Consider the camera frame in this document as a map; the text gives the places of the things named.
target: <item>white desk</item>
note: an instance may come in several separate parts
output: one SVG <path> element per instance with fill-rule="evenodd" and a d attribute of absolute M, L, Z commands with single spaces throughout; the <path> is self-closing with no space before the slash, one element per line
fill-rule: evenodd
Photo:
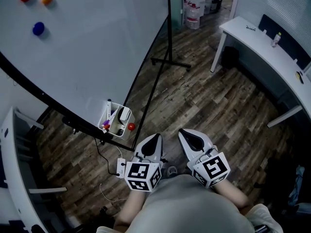
<path fill-rule="evenodd" d="M 256 31 L 247 29 L 246 26 L 255 28 Z M 309 118 L 311 118 L 311 82 L 306 77 L 306 75 L 302 76 L 304 84 L 302 84 L 300 80 L 296 78 L 296 72 L 302 70 L 280 46 L 272 48 L 272 39 L 257 27 L 244 20 L 242 17 L 236 17 L 229 22 L 222 24 L 220 28 L 224 32 L 216 52 L 214 62 L 210 69 L 211 72 L 214 72 L 216 68 L 226 36 L 228 34 L 242 42 L 249 49 L 260 56 L 266 63 L 268 63 L 285 81 L 285 83 L 293 91 L 299 103 L 301 104 L 301 106 L 298 105 L 287 113 L 269 122 L 268 127 L 272 127 L 294 115 L 298 111 L 302 110 L 302 107 L 305 109 Z"/>
<path fill-rule="evenodd" d="M 49 232 L 42 222 L 42 220 L 48 220 L 54 227 L 54 231 L 62 232 L 65 228 L 60 225 L 60 221 L 55 213 L 44 209 L 42 205 L 39 208 L 35 208 L 33 204 L 36 194 L 66 192 L 67 189 L 65 187 L 36 189 L 35 181 L 32 181 L 33 177 L 30 168 L 24 162 L 21 162 L 21 160 L 28 160 L 31 157 L 18 152 L 18 150 L 26 152 L 30 150 L 23 146 L 23 143 L 18 143 L 18 141 L 30 143 L 29 140 L 23 137 L 29 130 L 27 123 L 43 129 L 43 125 L 11 108 L 0 129 L 2 162 L 8 190 L 17 213 L 25 225 L 25 230 L 32 232 L 32 226 L 37 224 L 45 232 Z"/>
<path fill-rule="evenodd" d="M 3 168 L 8 189 L 26 230 L 31 232 L 31 227 L 37 224 L 48 232 L 33 207 L 20 173 L 15 146 L 14 120 L 14 110 L 11 108 L 2 124 L 0 134 Z"/>

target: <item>whiteboard frame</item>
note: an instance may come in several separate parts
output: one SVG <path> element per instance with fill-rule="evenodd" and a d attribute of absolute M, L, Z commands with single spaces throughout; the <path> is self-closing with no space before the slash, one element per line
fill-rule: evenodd
<path fill-rule="evenodd" d="M 124 103 L 168 15 L 167 0 L 0 4 L 2 54 L 46 94 L 96 127 L 108 99 Z M 39 37 L 32 32 L 38 20 L 46 29 Z"/>
<path fill-rule="evenodd" d="M 158 38 L 159 33 L 161 32 L 161 30 L 163 29 L 163 26 L 165 25 L 165 23 L 168 21 L 168 16 L 166 17 L 166 19 L 164 20 L 162 26 L 160 27 L 158 33 L 156 34 L 151 46 L 148 49 L 148 52 L 145 56 L 145 58 L 143 59 L 140 68 L 137 72 L 136 77 L 134 78 L 134 81 L 131 85 L 131 88 L 126 96 L 126 99 L 123 103 L 123 105 L 125 106 L 128 98 L 131 94 L 131 91 L 134 87 L 134 84 L 137 80 L 137 77 L 139 76 L 139 73 L 144 65 L 144 63 L 147 60 L 148 54 L 150 53 L 150 50 L 152 49 L 156 39 Z M 103 134 L 103 132 L 98 129 L 96 126 L 94 126 L 93 124 L 87 122 L 86 120 L 84 120 L 83 118 L 81 118 L 80 116 L 76 115 L 74 112 L 72 112 L 71 110 L 69 110 L 68 108 L 66 108 L 65 106 L 63 106 L 62 104 L 60 104 L 58 101 L 56 101 L 55 99 L 53 99 L 52 97 L 50 97 L 48 94 L 46 94 L 44 91 L 42 91 L 39 87 L 37 87 L 33 82 L 31 82 L 28 78 L 26 78 L 26 76 L 24 76 L 0 51 L 0 68 L 7 74 L 9 75 L 15 82 L 17 82 L 21 87 L 23 87 L 25 90 L 27 90 L 29 93 L 31 93 L 32 95 L 34 95 L 36 98 L 38 98 L 39 100 L 41 100 L 42 102 L 44 102 L 45 104 L 47 104 L 49 107 L 53 108 L 54 110 L 56 110 L 57 112 L 59 112 L 60 114 L 62 114 L 64 116 L 63 118 L 63 122 L 65 124 L 67 124 L 68 126 L 71 126 L 73 129 L 77 129 L 80 130 L 88 135 L 91 135 L 97 139 L 100 139 L 101 142 L 107 142 L 113 145 L 116 145 L 118 147 L 121 147 L 123 149 L 129 150 L 129 151 L 134 151 L 134 147 L 129 148 L 123 144 L 117 143 L 115 141 L 112 141 L 112 136 L 108 135 L 108 134 Z"/>

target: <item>white container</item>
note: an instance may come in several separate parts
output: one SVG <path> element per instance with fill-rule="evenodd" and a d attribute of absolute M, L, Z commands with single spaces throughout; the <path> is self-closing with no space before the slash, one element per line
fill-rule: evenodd
<path fill-rule="evenodd" d="M 211 0 L 205 0 L 204 15 L 209 14 L 211 3 L 212 3 Z"/>
<path fill-rule="evenodd" d="M 212 0 L 211 5 L 210 5 L 210 10 L 215 11 L 217 8 L 217 1 Z"/>
<path fill-rule="evenodd" d="M 280 41 L 280 39 L 281 39 L 281 33 L 278 32 L 278 34 L 276 34 L 276 36 L 274 37 L 274 40 L 271 42 L 271 46 L 275 48 L 278 42 Z"/>
<path fill-rule="evenodd" d="M 199 7 L 192 3 L 187 9 L 186 25 L 190 29 L 198 29 L 200 27 L 200 11 Z"/>
<path fill-rule="evenodd" d="M 117 103 L 111 103 L 111 115 L 112 111 L 116 112 L 116 115 L 114 118 L 112 118 L 109 122 L 110 124 L 110 128 L 109 128 L 109 132 L 108 134 L 113 135 L 115 137 L 119 137 L 123 140 L 127 140 L 129 135 L 130 135 L 130 130 L 127 128 L 127 126 L 129 125 L 129 123 L 134 123 L 135 122 L 135 117 L 132 113 L 132 111 L 129 109 L 130 114 L 128 117 L 128 120 L 126 122 L 124 122 L 124 124 L 122 125 L 119 121 L 118 121 L 118 114 L 120 112 L 120 110 L 122 108 L 125 108 L 123 105 L 117 104 Z M 102 124 L 107 120 L 107 112 L 106 109 L 98 123 L 98 128 L 101 130 L 102 129 Z M 123 134 L 122 135 L 117 135 L 119 130 L 123 130 Z"/>

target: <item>pen holder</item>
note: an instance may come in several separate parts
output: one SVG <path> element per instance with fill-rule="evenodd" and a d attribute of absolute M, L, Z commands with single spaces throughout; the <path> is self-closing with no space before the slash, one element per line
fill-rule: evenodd
<path fill-rule="evenodd" d="M 127 140 L 129 135 L 130 135 L 130 130 L 127 128 L 129 123 L 134 123 L 135 122 L 135 117 L 132 113 L 132 111 L 129 109 L 129 116 L 128 119 L 125 121 L 121 121 L 120 117 L 121 117 L 121 110 L 122 108 L 126 108 L 123 105 L 117 104 L 117 103 L 113 103 L 111 102 L 111 115 L 113 115 L 113 112 L 116 113 L 116 115 L 110 120 L 109 124 L 110 124 L 110 128 L 109 128 L 109 132 L 108 134 L 113 135 L 115 137 L 119 137 L 123 140 Z M 99 129 L 103 129 L 102 125 L 103 123 L 107 121 L 107 109 L 105 109 L 99 123 L 98 123 L 98 128 Z M 117 135 L 119 130 L 123 130 L 123 133 L 120 135 Z"/>

